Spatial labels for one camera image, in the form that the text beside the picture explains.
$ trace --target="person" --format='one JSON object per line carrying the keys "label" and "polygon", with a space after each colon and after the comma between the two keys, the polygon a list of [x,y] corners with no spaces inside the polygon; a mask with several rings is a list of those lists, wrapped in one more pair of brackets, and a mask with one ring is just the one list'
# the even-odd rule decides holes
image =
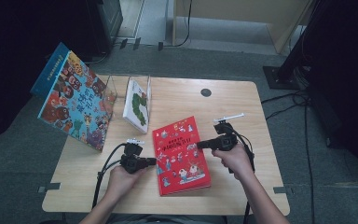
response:
{"label": "person", "polygon": [[[212,150],[212,154],[220,158],[222,164],[230,168],[241,182],[257,223],[289,223],[255,176],[242,144],[237,144],[230,151]],[[116,204],[145,172],[146,169],[142,169],[131,175],[121,166],[112,169],[106,193],[80,223],[106,223]]]}

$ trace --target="wooden tabletop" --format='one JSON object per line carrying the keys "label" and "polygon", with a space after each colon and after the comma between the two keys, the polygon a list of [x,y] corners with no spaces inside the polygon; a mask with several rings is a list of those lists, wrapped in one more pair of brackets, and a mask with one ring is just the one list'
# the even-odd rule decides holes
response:
{"label": "wooden tabletop", "polygon": [[[151,77],[149,130],[148,134],[142,134],[122,118],[128,77],[111,76],[111,79],[117,89],[117,100],[114,106],[115,116],[109,124],[103,152],[68,137],[51,179],[51,183],[61,183],[61,187],[47,192],[43,201],[45,211],[88,213],[92,206],[97,173],[101,171],[111,151],[129,138],[145,141],[142,145],[142,157],[155,157],[151,133],[157,128],[195,116],[200,139],[208,140],[217,137],[213,127],[214,119],[244,113],[244,117],[227,122],[251,141],[255,154],[256,176],[283,214],[289,214],[286,194],[276,194],[273,190],[275,187],[283,187],[283,183],[257,88],[253,82]],[[203,89],[210,90],[212,95],[202,96],[200,92]],[[243,215],[247,201],[240,182],[228,173],[220,159],[212,156],[210,149],[203,150],[212,179],[210,188],[161,197],[158,193],[156,167],[153,166],[148,168],[147,173],[120,201],[114,212]],[[122,154],[121,148],[111,161],[118,160]],[[99,199],[105,193],[108,179],[107,173],[101,184]]]}

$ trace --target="red book cover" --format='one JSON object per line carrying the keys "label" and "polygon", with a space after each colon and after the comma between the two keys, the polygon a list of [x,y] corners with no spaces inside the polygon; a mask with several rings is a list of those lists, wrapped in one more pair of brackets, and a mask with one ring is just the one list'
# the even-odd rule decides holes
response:
{"label": "red book cover", "polygon": [[205,156],[196,145],[199,141],[194,116],[153,131],[161,196],[211,186]]}

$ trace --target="book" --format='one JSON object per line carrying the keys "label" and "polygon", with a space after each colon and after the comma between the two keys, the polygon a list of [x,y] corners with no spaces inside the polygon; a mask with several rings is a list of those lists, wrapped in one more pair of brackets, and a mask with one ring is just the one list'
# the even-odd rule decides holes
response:
{"label": "book", "polygon": [[145,91],[134,77],[129,77],[123,118],[141,133],[147,133],[149,126],[150,97],[150,78]]}
{"label": "book", "polygon": [[179,120],[153,131],[161,196],[211,186],[211,176],[202,149],[196,120]]}
{"label": "book", "polygon": [[45,99],[39,119],[103,150],[116,90],[109,89],[63,43],[54,50],[31,93]]}

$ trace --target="desk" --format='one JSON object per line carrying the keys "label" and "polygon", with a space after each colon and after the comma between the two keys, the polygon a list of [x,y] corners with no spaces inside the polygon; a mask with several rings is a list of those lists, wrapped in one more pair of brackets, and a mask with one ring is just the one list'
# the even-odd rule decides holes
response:
{"label": "desk", "polygon": [[[115,102],[115,117],[109,124],[103,152],[100,153],[68,137],[62,150],[51,183],[61,183],[58,190],[49,190],[43,201],[47,212],[81,212],[91,209],[97,173],[102,169],[106,158],[120,143],[128,138],[145,141],[141,156],[155,157],[152,131],[180,119],[195,116],[201,140],[217,136],[213,119],[245,113],[245,117],[231,119],[234,129],[245,135],[255,153],[256,175],[265,187],[272,201],[281,211],[289,214],[286,194],[275,194],[274,187],[282,187],[282,178],[269,137],[263,109],[256,85],[247,81],[223,81],[206,79],[183,79],[151,77],[152,100],[148,134],[141,134],[122,118],[123,101],[127,77],[113,77],[118,98]],[[204,97],[202,89],[209,89],[212,95]],[[139,182],[120,201],[115,213],[139,214],[187,214],[187,215],[243,215],[246,197],[242,186],[214,158],[210,149],[204,149],[211,173],[212,186],[195,189],[170,196],[160,197],[156,167],[148,168]],[[112,161],[118,160],[122,149]],[[109,175],[101,185],[100,197],[106,191]]]}
{"label": "desk", "polygon": [[[195,0],[191,18],[266,23],[276,51],[281,53],[297,26],[309,17],[311,4],[312,0]],[[189,6],[190,0],[174,0],[173,45],[176,45],[176,17],[188,17]]]}

